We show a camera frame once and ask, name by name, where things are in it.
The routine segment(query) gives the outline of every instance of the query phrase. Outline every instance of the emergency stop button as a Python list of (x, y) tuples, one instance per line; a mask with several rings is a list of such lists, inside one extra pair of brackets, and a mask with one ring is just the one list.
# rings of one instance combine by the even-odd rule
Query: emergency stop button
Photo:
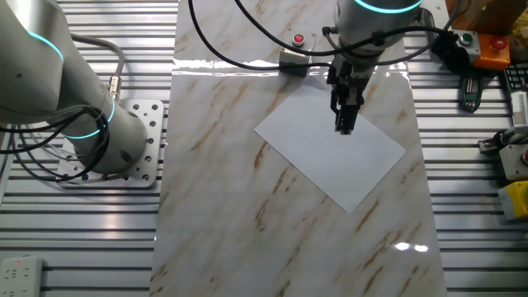
[(304, 36), (301, 34), (297, 34), (294, 36), (293, 44), (297, 47), (301, 47), (304, 45)]
[(494, 36), (489, 40), (489, 48), (492, 51), (498, 52), (504, 50), (508, 46), (508, 39), (503, 36)]

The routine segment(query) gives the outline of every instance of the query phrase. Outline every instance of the sheet of paper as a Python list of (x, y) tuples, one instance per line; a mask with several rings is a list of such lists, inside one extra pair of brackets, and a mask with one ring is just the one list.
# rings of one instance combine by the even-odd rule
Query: sheet of paper
[(328, 89), (305, 84), (255, 131), (350, 214), (405, 149), (361, 115), (351, 135), (334, 132), (329, 102)]

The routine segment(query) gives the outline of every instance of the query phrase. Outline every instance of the cable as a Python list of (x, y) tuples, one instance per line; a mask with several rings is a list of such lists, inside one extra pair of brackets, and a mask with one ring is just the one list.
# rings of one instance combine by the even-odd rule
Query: cable
[(255, 71), (276, 71), (276, 70), (282, 70), (282, 69), (287, 69), (287, 68), (309, 68), (309, 67), (316, 67), (316, 66), (332, 67), (332, 65), (329, 63), (311, 63), (311, 64), (298, 64), (298, 65), (275, 66), (275, 67), (255, 67), (255, 66), (246, 65), (246, 64), (242, 64), (240, 62), (231, 60), (230, 58), (227, 58), (226, 56), (218, 52), (218, 50), (216, 50), (213, 47), (213, 45), (211, 45), (209, 41), (205, 38), (204, 33), (201, 31), (200, 25), (198, 25), (198, 21), (196, 20), (195, 8), (192, 4), (192, 0), (189, 0), (189, 10), (191, 13), (192, 23), (196, 29), (196, 32), (198, 33), (198, 36), (200, 37), (202, 42), (205, 44), (205, 46), (207, 46), (207, 48), (217, 57), (219, 57), (223, 61), (229, 64), (232, 64), (234, 66), (248, 69), (248, 70), (255, 70)]
[(64, 119), (64, 120), (60, 120), (56, 123), (53, 123), (53, 124), (50, 124), (50, 125), (47, 125), (47, 126), (44, 126), (44, 127), (40, 127), (40, 128), (34, 128), (34, 129), (21, 129), (21, 130), (17, 130), (17, 129), (6, 129), (6, 128), (2, 128), (0, 127), (0, 132), (8, 132), (8, 133), (30, 133), (30, 132), (44, 132), (46, 130), (49, 130), (51, 128), (56, 128), (56, 127), (59, 127), (61, 125), (64, 125), (64, 124), (71, 124), (74, 120), (76, 120), (79, 116), (82, 116), (84, 114), (87, 113), (87, 111), (90, 109), (90, 108), (93, 108), (93, 107), (87, 107), (85, 109), (83, 109), (82, 111), (74, 114), (74, 115), (71, 115), (70, 117)]
[[(108, 128), (107, 128), (107, 125), (108, 125), (108, 120), (107, 118), (103, 115), (103, 116), (99, 116), (102, 111), (96, 111), (95, 109), (90, 109), (89, 111), (87, 111), (88, 114), (90, 114), (92, 117), (94, 118), (97, 118), (99, 117), (100, 120), (97, 121), (97, 127), (98, 129), (100, 129), (102, 131), (102, 133), (99, 134), (99, 137), (100, 137), (100, 141), (103, 143), (103, 145), (101, 146), (101, 148), (98, 150), (97, 152), (97, 156), (92, 160), (92, 162), (90, 163), (90, 165), (88, 165), (83, 171), (81, 171), (79, 174), (76, 174), (75, 176), (72, 176), (72, 177), (67, 177), (67, 176), (61, 176), (59, 175), (58, 173), (56, 172), (52, 172), (50, 171), (48, 168), (44, 167), (42, 164), (40, 164), (31, 154), (30, 151), (28, 151), (28, 154), (30, 155), (30, 158), (39, 166), (41, 167), (43, 170), (45, 170), (46, 172), (56, 176), (56, 177), (60, 177), (60, 179), (56, 179), (56, 178), (53, 178), (53, 177), (40, 177), (38, 176), (37, 174), (35, 174), (33, 171), (31, 171), (21, 160), (20, 158), (20, 155), (19, 153), (15, 153), (15, 157), (16, 157), (16, 160), (21, 164), (21, 166), (26, 170), (28, 171), (28, 173), (30, 173), (34, 178), (37, 178), (39, 180), (42, 180), (42, 181), (47, 181), (47, 182), (67, 182), (67, 181), (71, 181), (75, 178), (78, 178), (78, 177), (83, 177), (85, 174), (89, 173), (103, 158), (103, 156), (105, 155), (106, 153), (106, 150), (108, 149), (108, 145), (110, 143), (110, 135), (109, 135), (109, 131), (108, 131)], [(11, 139), (10, 139), (10, 145), (13, 147), (14, 149), (14, 134), (11, 134)]]
[(369, 39), (357, 42), (354, 45), (348, 45), (348, 46), (340, 48), (340, 49), (324, 51), (324, 52), (311, 52), (311, 51), (301, 50), (301, 49), (295, 48), (294, 46), (288, 45), (284, 41), (279, 40), (272, 33), (267, 31), (261, 24), (259, 24), (257, 20), (255, 20), (255, 18), (246, 10), (244, 5), (240, 2), (240, 0), (234, 0), (234, 1), (237, 3), (238, 8), (240, 8), (240, 10), (244, 14), (244, 16), (246, 16), (246, 18), (258, 30), (260, 30), (260, 32), (262, 32), (264, 35), (266, 35), (268, 38), (273, 40), (278, 45), (280, 45), (280, 46), (282, 46), (284, 48), (287, 48), (288, 50), (291, 50), (291, 51), (294, 51), (296, 53), (299, 53), (299, 54), (306, 54), (306, 55), (312, 55), (312, 56), (329, 56), (329, 55), (341, 54), (341, 53), (345, 53), (345, 52), (348, 52), (348, 51), (351, 51), (351, 50), (355, 50), (357, 48), (360, 48), (363, 45), (368, 45), (369, 43), (372, 43), (374, 41), (377, 41), (377, 40), (380, 40), (380, 39), (383, 39), (383, 38), (388, 38), (390, 36), (399, 35), (399, 34), (407, 33), (407, 32), (414, 32), (414, 31), (430, 31), (430, 32), (437, 33), (439, 35), (447, 34), (447, 32), (443, 31), (442, 29), (438, 29), (436, 27), (409, 26), (409, 27), (405, 27), (405, 28), (399, 28), (399, 29), (396, 29), (396, 30), (388, 31), (388, 32), (376, 35), (374, 37), (370, 37)]
[(116, 44), (111, 43), (110, 41), (101, 40), (95, 37), (90, 36), (80, 36), (74, 33), (71, 33), (72, 40), (77, 42), (82, 42), (84, 44), (89, 45), (98, 45), (102, 47), (106, 47), (107, 49), (110, 49), (111, 51), (115, 52), (119, 56), (119, 62), (117, 63), (117, 69), (115, 70), (115, 75), (117, 77), (120, 77), (123, 73), (123, 67), (125, 66), (125, 54), (123, 53), (123, 50), (117, 46)]
[[(26, 128), (33, 128), (31, 125), (26, 125)], [(36, 132), (39, 137), (41, 139), (45, 139), (44, 136), (42, 136), (42, 134), (40, 134), (39, 132)], [(28, 135), (33, 139), (33, 141), (35, 141), (36, 143), (38, 143), (39, 141), (37, 140), (37, 138), (35, 137), (35, 134), (34, 133), (28, 133)], [(88, 153), (72, 153), (72, 152), (69, 152), (65, 149), (62, 149), (62, 148), (57, 148), (55, 147), (54, 145), (51, 145), (51, 144), (46, 144), (44, 147), (42, 147), (41, 149), (43, 149), (46, 153), (49, 153), (50, 155), (56, 157), (56, 158), (59, 158), (61, 160), (65, 160), (65, 161), (80, 161), (79, 159), (71, 159), (71, 158), (67, 158), (67, 157), (63, 157), (62, 156), (62, 153), (65, 153), (66, 155), (68, 156), (75, 156), (77, 158), (79, 157), (85, 157), (85, 156), (90, 156), (90, 155), (93, 155), (94, 153), (97, 153), (97, 150), (99, 150), (101, 148), (101, 146), (103, 145), (104, 143), (101, 143), (99, 144), (99, 146), (97, 146), (96, 148), (94, 148), (91, 152), (88, 152)], [(55, 150), (55, 152), (57, 153), (54, 153), (52, 152), (50, 149), (47, 149), (47, 148), (50, 148), (50, 149), (53, 149)]]
[(451, 13), (451, 18), (448, 20), (448, 22), (444, 26), (444, 30), (448, 30), (451, 25), (453, 25), (453, 22), (459, 17), (461, 17), (463, 14), (468, 12), (468, 10), (471, 8), (471, 0), (468, 0), (468, 6), (459, 13), (460, 7), (462, 6), (462, 0), (457, 0), (455, 4), (455, 9), (453, 9), (453, 12)]
[(69, 112), (80, 111), (82, 108), (86, 108), (86, 107), (90, 107), (90, 106), (89, 105), (76, 105), (76, 106), (70, 106), (70, 107), (64, 108), (62, 110), (45, 112), (45, 113), (41, 113), (41, 114), (20, 112), (20, 111), (13, 110), (13, 109), (11, 109), (9, 107), (5, 107), (5, 106), (0, 106), (0, 109), (3, 109), (5, 111), (10, 111), (12, 113), (16, 113), (16, 114), (22, 115), (22, 116), (46, 116), (46, 117), (50, 116), (50, 118), (49, 118), (49, 120), (50, 120), (50, 119), (53, 119), (53, 118), (55, 118), (57, 116), (62, 116), (64, 114), (67, 114)]
[(71, 124), (74, 120), (76, 120), (79, 116), (83, 115), (87, 113), (87, 111), (82, 111), (82, 112), (79, 112), (76, 114), (76, 118), (69, 118), (69, 122), (65, 123), (64, 125), (62, 125), (60, 128), (58, 128), (49, 138), (45, 139), (44, 141), (42, 142), (39, 142), (38, 144), (35, 144), (35, 145), (31, 145), (29, 147), (25, 147), (25, 148), (20, 148), (20, 149), (13, 149), (13, 150), (0, 150), (0, 154), (6, 154), (6, 153), (26, 153), (26, 152), (29, 152), (33, 149), (39, 149), (39, 148), (42, 148), (43, 146), (47, 145), (51, 140), (53, 140), (55, 137), (57, 137), (57, 135), (59, 135), (63, 130), (65, 130), (66, 128), (68, 128), (68, 124)]

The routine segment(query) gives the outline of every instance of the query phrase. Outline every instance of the power strip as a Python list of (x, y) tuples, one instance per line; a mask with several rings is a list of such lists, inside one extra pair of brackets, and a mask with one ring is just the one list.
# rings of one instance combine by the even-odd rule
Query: power strip
[(39, 297), (42, 259), (35, 256), (0, 262), (1, 297)]

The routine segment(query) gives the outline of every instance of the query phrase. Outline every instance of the marble surface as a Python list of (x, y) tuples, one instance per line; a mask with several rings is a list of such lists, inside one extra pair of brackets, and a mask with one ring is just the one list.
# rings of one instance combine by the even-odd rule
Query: marble surface
[[(243, 2), (274, 35), (303, 27), (328, 49), (320, 28), (334, 1)], [(276, 63), (279, 47), (233, 1), (195, 5), (218, 50)], [(253, 131), (303, 79), (219, 62), (187, 1), (175, 52), (151, 296), (446, 296), (405, 64), (377, 70), (361, 114), (407, 152), (348, 214)], [(403, 53), (400, 43), (385, 58)]]

